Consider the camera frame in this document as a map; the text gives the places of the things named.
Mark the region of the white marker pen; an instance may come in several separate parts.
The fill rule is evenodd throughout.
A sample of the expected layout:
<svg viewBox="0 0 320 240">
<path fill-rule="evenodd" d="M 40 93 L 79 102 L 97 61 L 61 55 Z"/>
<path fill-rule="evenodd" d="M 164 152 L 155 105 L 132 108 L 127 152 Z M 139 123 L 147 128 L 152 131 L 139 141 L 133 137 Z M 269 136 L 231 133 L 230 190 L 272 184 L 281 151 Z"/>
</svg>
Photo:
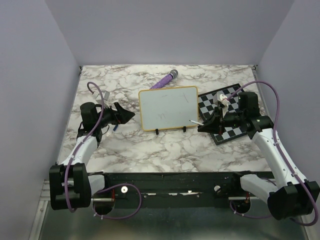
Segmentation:
<svg viewBox="0 0 320 240">
<path fill-rule="evenodd" d="M 204 124 L 195 120 L 189 120 L 191 123 L 197 124 L 199 126 L 203 126 Z"/>
</svg>

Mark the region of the yellow framed whiteboard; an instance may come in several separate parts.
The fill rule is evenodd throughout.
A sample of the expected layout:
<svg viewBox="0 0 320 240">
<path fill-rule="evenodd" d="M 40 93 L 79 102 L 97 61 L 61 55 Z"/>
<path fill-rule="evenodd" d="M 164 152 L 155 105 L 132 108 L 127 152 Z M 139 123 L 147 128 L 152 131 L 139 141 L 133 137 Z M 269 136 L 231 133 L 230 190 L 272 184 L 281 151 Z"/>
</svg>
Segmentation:
<svg viewBox="0 0 320 240">
<path fill-rule="evenodd" d="M 141 90 L 138 101 L 141 127 L 146 132 L 197 125 L 199 109 L 196 86 Z"/>
</svg>

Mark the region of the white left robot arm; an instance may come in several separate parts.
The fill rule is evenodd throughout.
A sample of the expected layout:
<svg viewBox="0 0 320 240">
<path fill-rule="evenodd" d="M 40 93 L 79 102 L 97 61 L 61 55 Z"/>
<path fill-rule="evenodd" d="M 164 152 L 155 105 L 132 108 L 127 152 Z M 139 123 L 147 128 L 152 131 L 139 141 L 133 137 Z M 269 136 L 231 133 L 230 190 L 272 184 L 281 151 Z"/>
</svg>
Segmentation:
<svg viewBox="0 0 320 240">
<path fill-rule="evenodd" d="M 92 196 L 104 198 L 110 194 L 111 185 L 100 173 L 87 172 L 87 164 L 98 149 L 103 132 L 110 125 L 126 124 L 135 113 L 125 110 L 118 102 L 115 109 L 110 106 L 97 108 L 99 104 L 86 102 L 80 106 L 82 122 L 78 128 L 76 145 L 61 164 L 49 169 L 50 204 L 53 210 L 87 208 Z"/>
</svg>

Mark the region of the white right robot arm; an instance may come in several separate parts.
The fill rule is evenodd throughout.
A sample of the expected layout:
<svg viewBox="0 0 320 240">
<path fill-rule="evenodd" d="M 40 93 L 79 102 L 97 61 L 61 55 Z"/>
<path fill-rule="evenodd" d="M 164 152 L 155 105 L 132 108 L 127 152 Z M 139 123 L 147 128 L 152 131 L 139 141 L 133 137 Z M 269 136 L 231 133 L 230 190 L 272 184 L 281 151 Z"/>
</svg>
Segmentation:
<svg viewBox="0 0 320 240">
<path fill-rule="evenodd" d="M 198 126 L 199 132 L 222 135 L 226 128 L 240 127 L 264 155 L 273 174 L 274 183 L 253 173 L 242 173 L 230 183 L 230 191 L 241 196 L 252 193 L 265 202 L 271 215 L 282 220 L 315 212 L 314 203 L 320 193 L 316 181 L 308 181 L 281 148 L 273 121 L 260 113 L 258 95 L 239 92 L 238 110 L 229 112 L 230 101 L 222 93 L 205 99 L 202 104 L 214 107 L 212 114 Z"/>
</svg>

